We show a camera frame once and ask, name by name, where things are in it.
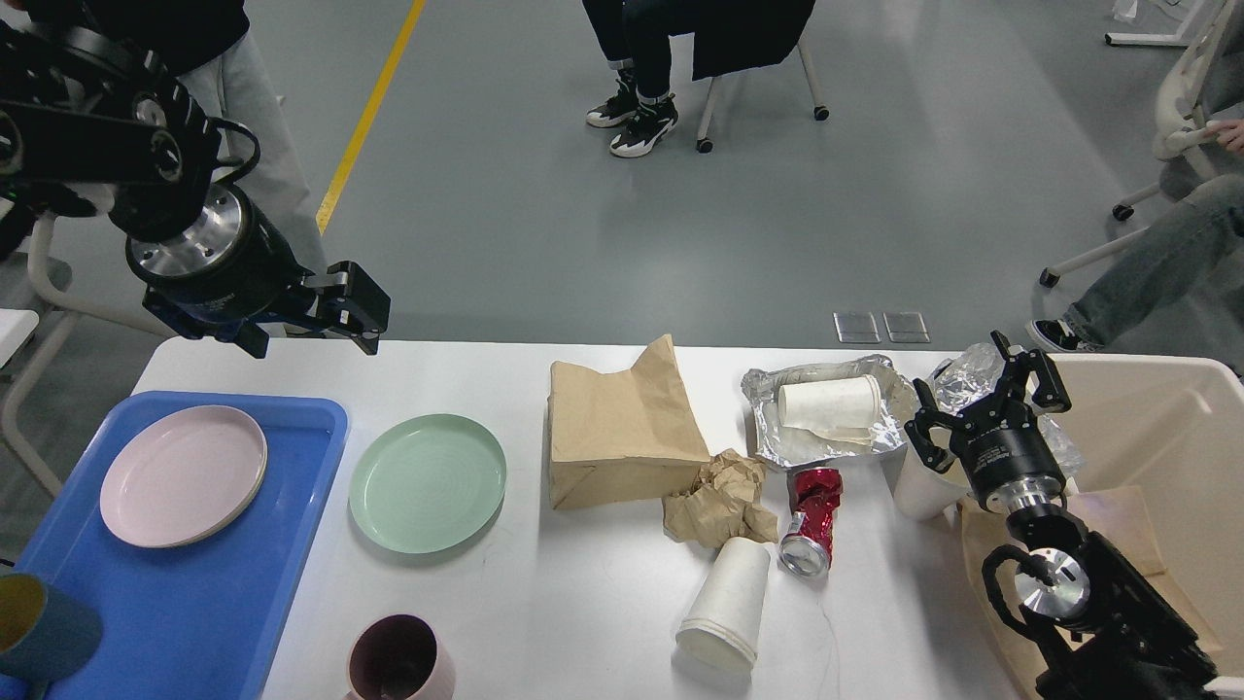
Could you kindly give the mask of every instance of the green plate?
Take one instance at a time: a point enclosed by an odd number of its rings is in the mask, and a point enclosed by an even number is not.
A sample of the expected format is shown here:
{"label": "green plate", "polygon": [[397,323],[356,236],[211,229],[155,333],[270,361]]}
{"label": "green plate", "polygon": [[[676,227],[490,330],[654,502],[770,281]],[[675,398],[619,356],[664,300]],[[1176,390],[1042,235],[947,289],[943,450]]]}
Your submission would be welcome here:
{"label": "green plate", "polygon": [[437,414],[401,423],[363,453],[350,513],[381,547],[407,555],[463,542],[505,496],[505,455],[478,423]]}

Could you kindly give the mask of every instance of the black pants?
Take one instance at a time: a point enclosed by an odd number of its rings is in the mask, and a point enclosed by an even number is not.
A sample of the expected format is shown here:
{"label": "black pants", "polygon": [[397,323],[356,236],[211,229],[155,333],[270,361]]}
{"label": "black pants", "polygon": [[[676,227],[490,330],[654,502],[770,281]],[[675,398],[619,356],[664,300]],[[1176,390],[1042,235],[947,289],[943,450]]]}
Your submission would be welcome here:
{"label": "black pants", "polygon": [[703,24],[713,0],[583,0],[605,60],[634,67],[641,97],[669,92],[669,37]]}

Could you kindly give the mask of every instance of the yellow floor line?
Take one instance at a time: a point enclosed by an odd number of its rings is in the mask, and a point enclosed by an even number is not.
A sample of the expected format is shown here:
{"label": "yellow floor line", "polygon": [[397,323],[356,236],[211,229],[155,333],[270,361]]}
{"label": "yellow floor line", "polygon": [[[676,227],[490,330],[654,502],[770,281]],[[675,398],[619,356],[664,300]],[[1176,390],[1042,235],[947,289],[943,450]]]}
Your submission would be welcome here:
{"label": "yellow floor line", "polygon": [[376,87],[372,88],[372,96],[367,98],[363,114],[358,117],[355,133],[350,137],[350,143],[346,145],[346,152],[341,155],[341,162],[337,163],[337,172],[332,175],[328,191],[325,193],[323,200],[320,201],[320,210],[315,215],[316,224],[320,225],[320,235],[323,235],[323,231],[328,228],[328,220],[332,218],[333,209],[337,208],[341,191],[346,188],[346,180],[350,179],[350,173],[355,169],[355,160],[358,159],[358,152],[363,149],[363,142],[367,140],[367,132],[372,128],[376,112],[379,111],[381,102],[384,101],[384,93],[388,92],[389,81],[393,80],[393,72],[397,71],[397,63],[402,60],[402,52],[406,51],[406,44],[411,39],[411,32],[414,31],[414,24],[419,21],[423,2],[424,0],[414,0],[411,4],[411,11],[407,12],[406,21],[402,22],[402,31],[398,32],[397,39],[393,41],[393,48],[389,50],[388,60],[384,61],[384,68],[381,70],[381,76],[376,78]]}

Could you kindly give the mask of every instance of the pink plate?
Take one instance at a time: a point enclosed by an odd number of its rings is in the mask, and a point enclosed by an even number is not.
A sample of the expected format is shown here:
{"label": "pink plate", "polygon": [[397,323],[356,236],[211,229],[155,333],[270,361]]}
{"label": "pink plate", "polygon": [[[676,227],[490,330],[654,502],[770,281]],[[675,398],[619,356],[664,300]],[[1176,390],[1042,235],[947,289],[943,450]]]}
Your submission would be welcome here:
{"label": "pink plate", "polygon": [[179,547],[210,537],[250,505],[267,441],[229,407],[194,407],[134,436],[103,477],[100,515],[134,547]]}

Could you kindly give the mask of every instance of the pink mug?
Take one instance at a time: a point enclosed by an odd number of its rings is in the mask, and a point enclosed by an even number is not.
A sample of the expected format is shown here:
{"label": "pink mug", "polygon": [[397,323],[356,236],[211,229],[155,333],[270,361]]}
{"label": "pink mug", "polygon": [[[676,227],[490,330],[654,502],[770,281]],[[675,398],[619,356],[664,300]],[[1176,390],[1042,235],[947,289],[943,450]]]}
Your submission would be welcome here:
{"label": "pink mug", "polygon": [[389,615],[358,635],[350,653],[348,700],[450,700],[454,663],[414,615]]}

